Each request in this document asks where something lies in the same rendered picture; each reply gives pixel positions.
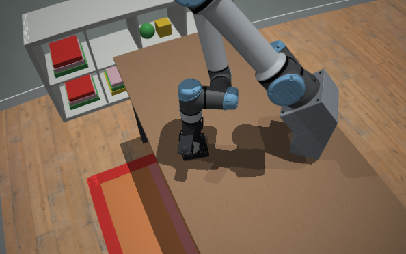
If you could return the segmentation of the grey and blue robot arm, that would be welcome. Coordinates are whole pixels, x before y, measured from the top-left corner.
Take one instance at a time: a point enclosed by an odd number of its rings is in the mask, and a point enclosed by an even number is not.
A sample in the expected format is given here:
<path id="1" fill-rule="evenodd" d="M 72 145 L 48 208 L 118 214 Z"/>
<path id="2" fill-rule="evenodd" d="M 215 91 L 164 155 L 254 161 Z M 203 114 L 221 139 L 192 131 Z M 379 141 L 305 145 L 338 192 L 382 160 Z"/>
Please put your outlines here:
<path id="1" fill-rule="evenodd" d="M 268 43 L 232 0 L 174 1 L 193 12 L 210 77 L 210 86 L 201 86 L 195 79 L 185 79 L 178 86 L 178 110 L 184 122 L 199 121 L 202 109 L 238 106 L 239 91 L 230 87 L 232 75 L 222 36 L 256 71 L 256 80 L 273 104 L 298 108 L 318 93 L 319 80 L 303 69 L 282 41 Z"/>

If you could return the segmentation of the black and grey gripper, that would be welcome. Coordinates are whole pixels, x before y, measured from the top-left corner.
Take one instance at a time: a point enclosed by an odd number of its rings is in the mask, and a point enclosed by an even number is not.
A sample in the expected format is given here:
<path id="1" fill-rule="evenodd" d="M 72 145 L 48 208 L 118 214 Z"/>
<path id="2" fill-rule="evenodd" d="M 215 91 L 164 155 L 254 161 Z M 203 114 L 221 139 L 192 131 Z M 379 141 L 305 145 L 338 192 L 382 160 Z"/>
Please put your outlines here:
<path id="1" fill-rule="evenodd" d="M 202 121 L 201 121 L 202 119 Z M 203 117 L 201 117 L 201 119 L 195 123 L 187 123 L 184 122 L 182 119 L 182 124 L 185 124 L 187 126 L 195 126 L 196 124 L 196 128 L 195 128 L 195 135 L 194 135 L 194 139 L 193 139 L 193 153 L 195 154 L 203 145 L 203 137 L 201 137 L 201 129 L 203 129 Z M 199 123 L 200 122 L 200 123 Z"/>

